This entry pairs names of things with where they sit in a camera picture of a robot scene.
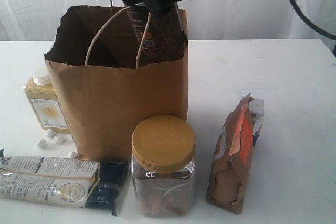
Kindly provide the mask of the small white candy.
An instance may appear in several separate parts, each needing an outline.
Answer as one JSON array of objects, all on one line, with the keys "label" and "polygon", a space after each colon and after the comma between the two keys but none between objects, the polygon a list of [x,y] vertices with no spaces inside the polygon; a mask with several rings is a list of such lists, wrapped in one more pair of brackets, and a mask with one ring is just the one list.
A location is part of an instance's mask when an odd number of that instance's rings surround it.
[{"label": "small white candy", "polygon": [[69,152],[67,155],[68,159],[77,159],[78,158],[78,153],[77,152]]}]

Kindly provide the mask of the white candy right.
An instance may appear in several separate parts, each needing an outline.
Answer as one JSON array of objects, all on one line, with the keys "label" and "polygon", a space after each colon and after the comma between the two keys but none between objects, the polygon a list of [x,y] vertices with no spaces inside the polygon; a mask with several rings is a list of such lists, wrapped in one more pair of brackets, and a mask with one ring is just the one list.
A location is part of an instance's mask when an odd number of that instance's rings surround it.
[{"label": "white candy right", "polygon": [[62,136],[55,136],[54,141],[57,145],[62,145],[66,141],[66,139]]}]

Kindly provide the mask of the white candy left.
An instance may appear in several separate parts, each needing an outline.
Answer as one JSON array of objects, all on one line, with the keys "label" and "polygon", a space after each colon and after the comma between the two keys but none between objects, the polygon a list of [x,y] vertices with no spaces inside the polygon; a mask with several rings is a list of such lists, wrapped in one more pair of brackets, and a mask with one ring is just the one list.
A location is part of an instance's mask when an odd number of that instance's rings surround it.
[{"label": "white candy left", "polygon": [[46,147],[47,147],[47,143],[46,143],[45,139],[42,138],[37,142],[37,148],[38,149],[44,150]]}]

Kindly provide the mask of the lower white noodle package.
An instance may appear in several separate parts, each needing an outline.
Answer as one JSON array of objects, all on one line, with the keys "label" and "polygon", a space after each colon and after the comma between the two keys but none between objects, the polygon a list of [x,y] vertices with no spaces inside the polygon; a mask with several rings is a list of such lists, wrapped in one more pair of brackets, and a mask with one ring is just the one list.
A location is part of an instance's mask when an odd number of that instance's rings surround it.
[{"label": "lower white noodle package", "polygon": [[49,177],[1,171],[1,197],[51,204],[108,210],[115,216],[121,185],[95,179]]}]

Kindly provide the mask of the dark can with pull tab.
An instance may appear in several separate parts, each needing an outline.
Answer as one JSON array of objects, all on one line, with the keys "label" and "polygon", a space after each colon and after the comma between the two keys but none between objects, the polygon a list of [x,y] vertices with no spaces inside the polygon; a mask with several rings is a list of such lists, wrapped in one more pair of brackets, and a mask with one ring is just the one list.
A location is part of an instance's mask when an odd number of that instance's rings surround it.
[{"label": "dark can with pull tab", "polygon": [[165,9],[149,13],[144,4],[132,6],[127,10],[138,42],[144,37],[143,52],[150,57],[169,60],[184,41],[184,28],[177,3]]}]

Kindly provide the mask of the yellow millet bottle white cap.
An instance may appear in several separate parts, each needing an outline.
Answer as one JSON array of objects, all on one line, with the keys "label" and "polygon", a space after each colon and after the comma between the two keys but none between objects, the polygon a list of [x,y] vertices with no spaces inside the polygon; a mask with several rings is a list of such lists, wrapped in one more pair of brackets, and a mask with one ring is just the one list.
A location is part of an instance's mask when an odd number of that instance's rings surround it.
[{"label": "yellow millet bottle white cap", "polygon": [[55,132],[70,133],[45,65],[41,65],[33,71],[24,90],[35,116],[44,130],[52,129]]}]

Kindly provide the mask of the brown paper bag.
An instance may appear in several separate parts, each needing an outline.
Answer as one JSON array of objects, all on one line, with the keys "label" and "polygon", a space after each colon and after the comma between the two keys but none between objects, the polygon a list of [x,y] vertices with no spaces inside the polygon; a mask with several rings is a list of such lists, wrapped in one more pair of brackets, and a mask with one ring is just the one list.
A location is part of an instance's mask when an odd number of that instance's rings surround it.
[{"label": "brown paper bag", "polygon": [[77,152],[92,161],[129,161],[135,127],[188,111],[187,17],[169,60],[143,52],[123,7],[72,6],[45,63]]}]

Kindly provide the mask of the clear jar with yellow lid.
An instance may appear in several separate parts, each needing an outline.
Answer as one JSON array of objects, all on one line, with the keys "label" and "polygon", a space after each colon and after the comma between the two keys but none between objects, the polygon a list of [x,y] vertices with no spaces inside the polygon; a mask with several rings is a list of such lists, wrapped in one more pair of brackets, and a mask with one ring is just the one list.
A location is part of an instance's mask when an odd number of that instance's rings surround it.
[{"label": "clear jar with yellow lid", "polygon": [[148,217],[187,214],[193,206],[195,135],[182,119],[157,115],[132,134],[131,174],[139,211]]}]

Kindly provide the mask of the white and blue milk carton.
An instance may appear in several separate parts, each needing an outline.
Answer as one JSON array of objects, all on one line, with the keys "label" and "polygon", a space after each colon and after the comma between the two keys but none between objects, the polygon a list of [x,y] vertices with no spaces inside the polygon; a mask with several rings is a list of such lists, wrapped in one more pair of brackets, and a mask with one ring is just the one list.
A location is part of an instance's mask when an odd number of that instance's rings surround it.
[{"label": "white and blue milk carton", "polygon": [[253,146],[255,146],[259,138],[260,131],[261,131],[262,124],[263,124],[263,119],[264,119],[264,114],[265,114],[264,101],[262,99],[250,97],[248,108],[251,112],[252,120],[253,120]]}]

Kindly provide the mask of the white candy top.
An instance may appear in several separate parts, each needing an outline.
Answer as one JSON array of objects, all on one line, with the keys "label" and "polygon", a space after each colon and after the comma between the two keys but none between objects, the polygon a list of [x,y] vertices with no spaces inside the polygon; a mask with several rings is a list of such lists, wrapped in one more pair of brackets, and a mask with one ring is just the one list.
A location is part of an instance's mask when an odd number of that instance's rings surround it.
[{"label": "white candy top", "polygon": [[49,139],[53,139],[55,137],[55,131],[53,129],[48,129],[44,136]]}]

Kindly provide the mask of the brown paper pouch orange label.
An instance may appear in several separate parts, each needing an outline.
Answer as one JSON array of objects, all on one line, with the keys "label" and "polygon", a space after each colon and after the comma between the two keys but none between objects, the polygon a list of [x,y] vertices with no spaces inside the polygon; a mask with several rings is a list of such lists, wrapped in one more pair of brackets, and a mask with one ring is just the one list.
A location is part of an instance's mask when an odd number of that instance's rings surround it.
[{"label": "brown paper pouch orange label", "polygon": [[253,156],[250,101],[250,94],[243,97],[222,127],[206,194],[208,203],[236,214],[243,210]]}]

